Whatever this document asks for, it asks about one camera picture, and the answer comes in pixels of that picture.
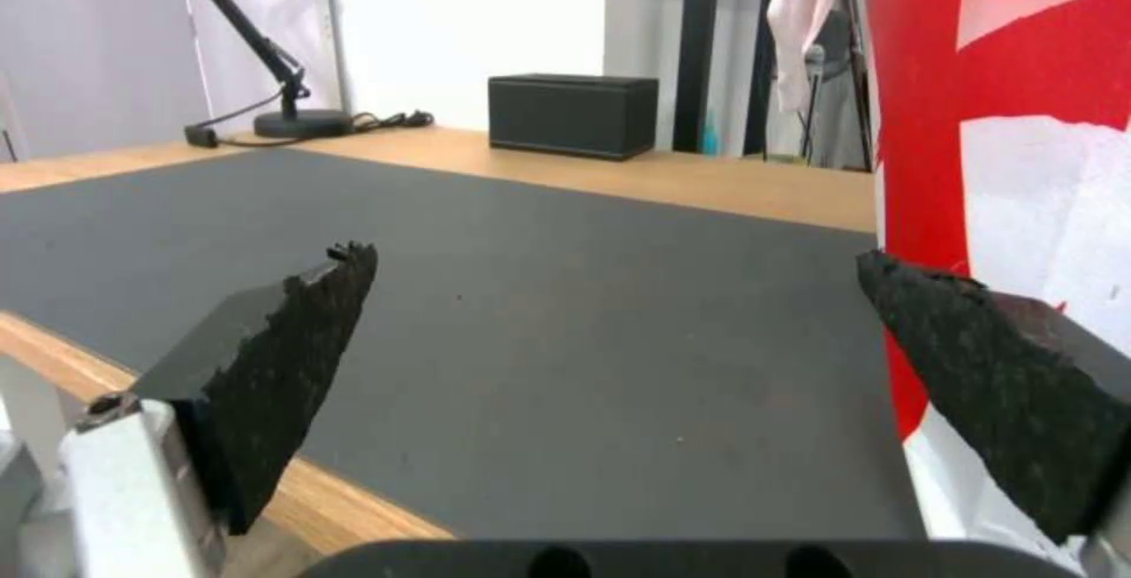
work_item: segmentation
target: white wall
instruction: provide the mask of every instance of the white wall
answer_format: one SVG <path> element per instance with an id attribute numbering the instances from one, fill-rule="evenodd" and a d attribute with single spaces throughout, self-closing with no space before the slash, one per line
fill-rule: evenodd
<path id="1" fill-rule="evenodd" d="M 17 154 L 180 138 L 207 111 L 191 37 L 184 0 L 0 0 L 0 112 Z"/>
<path id="2" fill-rule="evenodd" d="M 745 136 L 760 0 L 718 0 L 707 107 L 720 152 L 739 156 Z M 606 75 L 659 79 L 656 147 L 672 147 L 683 0 L 607 0 Z"/>
<path id="3" fill-rule="evenodd" d="M 489 76 L 598 75 L 605 48 L 605 0 L 339 0 L 339 23 L 353 110 L 480 130 Z"/>

